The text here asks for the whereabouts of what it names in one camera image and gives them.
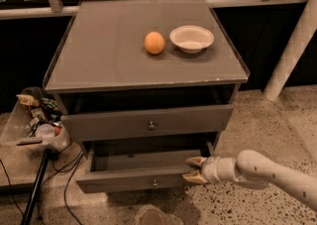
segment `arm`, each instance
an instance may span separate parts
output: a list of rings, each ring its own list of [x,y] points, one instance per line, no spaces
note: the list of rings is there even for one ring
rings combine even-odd
[[[255,151],[242,151],[236,158],[192,158],[187,163],[199,168],[183,176],[188,181],[230,181],[251,189],[264,189],[271,183],[317,212],[316,177],[280,166]]]

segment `white pole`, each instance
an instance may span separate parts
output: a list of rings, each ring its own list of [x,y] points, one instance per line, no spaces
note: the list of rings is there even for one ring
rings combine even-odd
[[[275,100],[317,29],[317,0],[308,0],[284,52],[264,90],[268,100]]]

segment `drawer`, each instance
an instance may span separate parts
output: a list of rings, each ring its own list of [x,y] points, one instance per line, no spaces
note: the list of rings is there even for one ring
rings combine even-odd
[[[188,143],[197,141],[197,135],[183,137],[185,146]],[[147,141],[161,143],[158,139],[153,138]],[[191,150],[178,150],[176,145],[170,144],[160,149],[160,152],[143,149],[140,146],[138,150],[138,139],[133,143],[127,142],[124,150],[111,147],[111,143],[103,141],[92,142],[88,156],[88,165],[86,175],[76,179],[77,184],[83,192],[116,192],[126,190],[155,189],[166,187],[186,186],[190,183],[182,178],[184,173],[191,172],[185,161],[190,157],[201,156],[204,152],[203,147],[196,145],[191,146]]]
[[[120,111],[62,116],[75,141],[96,141],[225,130],[232,105]]]

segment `drawer knob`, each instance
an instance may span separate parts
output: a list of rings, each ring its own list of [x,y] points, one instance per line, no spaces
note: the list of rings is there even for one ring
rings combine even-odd
[[[149,126],[148,126],[149,130],[155,130],[156,129],[156,125],[154,122],[150,121]]]
[[[158,187],[158,186],[159,186],[156,179],[153,180],[152,186],[153,186],[153,187]]]

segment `bowl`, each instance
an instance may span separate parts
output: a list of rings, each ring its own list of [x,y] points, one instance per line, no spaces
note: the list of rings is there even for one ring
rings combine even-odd
[[[181,26],[174,29],[170,40],[187,54],[197,54],[214,42],[214,35],[199,26]]]

